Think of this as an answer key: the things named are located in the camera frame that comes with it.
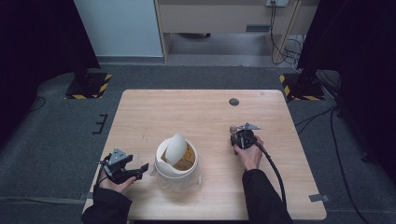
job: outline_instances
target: black tripod base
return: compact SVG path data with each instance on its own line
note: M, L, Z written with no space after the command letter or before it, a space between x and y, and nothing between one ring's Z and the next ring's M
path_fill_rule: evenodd
M283 74L279 77L288 100L324 100L324 93L320 83L311 82L298 85L298 73Z
M75 77L65 93L66 99L87 99L102 97L111 75L107 73L89 73L90 84Z

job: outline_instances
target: black curtain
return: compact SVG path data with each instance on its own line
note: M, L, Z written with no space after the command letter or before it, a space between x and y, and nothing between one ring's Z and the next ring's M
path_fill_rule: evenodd
M340 74L336 100L344 118L362 148L383 165L394 183L395 40L395 1L321 0L298 65Z
M100 68L72 0L0 0L0 146L61 74Z

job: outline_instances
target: gray carpet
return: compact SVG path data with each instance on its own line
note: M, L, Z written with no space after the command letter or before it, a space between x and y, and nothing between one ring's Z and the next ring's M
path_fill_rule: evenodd
M87 193L120 97L127 89L282 90L278 77L293 72L289 68L128 65L104 65L102 70L113 77L101 99L65 100L71 74L39 87L42 98L32 105L37 110L27 114L1 148L0 197L76 200ZM295 123L333 105L329 95L325 101L288 103ZM103 132L92 134L99 130L96 122L103 120L102 114L108 115ZM360 148L343 119L334 116L333 123L356 205L370 223L396 223L395 186L379 165L361 161ZM347 197L332 141L330 113L309 123L300 138L319 192L332 200L325 203L326 219L295 223L363 223ZM80 223L82 208L82 204L0 203L0 223Z

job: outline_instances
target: electrical outlet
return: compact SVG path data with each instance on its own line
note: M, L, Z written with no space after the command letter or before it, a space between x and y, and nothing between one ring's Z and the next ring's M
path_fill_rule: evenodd
M273 4L276 4L277 7L286 7L288 3L289 0L267 0L265 5L268 7L272 7Z

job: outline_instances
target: hand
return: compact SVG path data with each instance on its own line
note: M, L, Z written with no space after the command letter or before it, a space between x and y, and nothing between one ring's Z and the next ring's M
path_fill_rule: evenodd
M262 140L259 136L256 136L257 142L262 145ZM262 151L256 145L253 145L247 149L242 149L238 145L233 146L233 150L235 150L239 158L241 159L242 164L245 166L247 171L251 169L258 169L260 165L260 160L262 159Z
M105 171L102 171L101 175L100 175L100 184L99 184L99 188L102 189L112 189L118 193L123 193L129 186L131 186L135 181L136 181L136 177L133 176L129 179L127 179L125 182L123 182L122 184L115 184L113 183L113 181L111 181L107 175Z

